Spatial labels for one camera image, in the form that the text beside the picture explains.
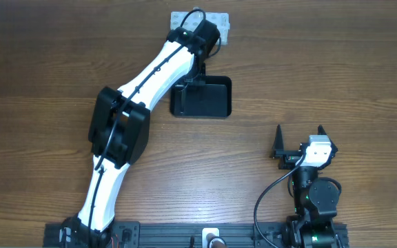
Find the white connector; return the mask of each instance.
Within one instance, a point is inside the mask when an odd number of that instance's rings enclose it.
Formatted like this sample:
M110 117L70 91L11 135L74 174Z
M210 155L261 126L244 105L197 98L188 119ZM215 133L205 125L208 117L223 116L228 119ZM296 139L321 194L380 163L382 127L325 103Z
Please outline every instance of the white connector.
M176 29L180 26L183 18L188 12L171 12L171 29ZM203 19L202 12L192 13L183 24L186 30L194 31L201 20ZM213 24L217 25L218 31L220 31L221 45L227 45L227 33L230 29L229 14L228 13L213 13L206 12L206 19Z

